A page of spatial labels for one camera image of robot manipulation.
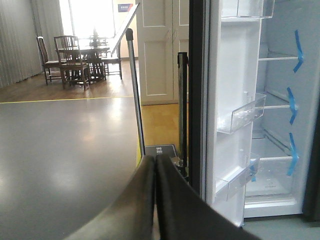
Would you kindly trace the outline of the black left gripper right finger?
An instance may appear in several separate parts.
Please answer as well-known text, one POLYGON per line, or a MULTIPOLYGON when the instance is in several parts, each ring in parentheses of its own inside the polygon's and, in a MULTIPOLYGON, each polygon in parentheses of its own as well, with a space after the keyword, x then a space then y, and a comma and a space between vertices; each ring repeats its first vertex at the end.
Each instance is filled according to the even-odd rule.
POLYGON ((167 155, 155 158, 156 205, 162 240, 257 240, 212 209, 167 155))

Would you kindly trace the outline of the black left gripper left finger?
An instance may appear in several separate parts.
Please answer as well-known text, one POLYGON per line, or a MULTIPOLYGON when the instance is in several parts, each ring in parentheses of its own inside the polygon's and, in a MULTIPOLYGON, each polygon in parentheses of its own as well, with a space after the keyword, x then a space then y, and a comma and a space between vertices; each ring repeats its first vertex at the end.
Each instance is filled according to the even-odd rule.
POLYGON ((150 240, 155 205, 155 158, 145 155, 118 198, 67 240, 150 240))

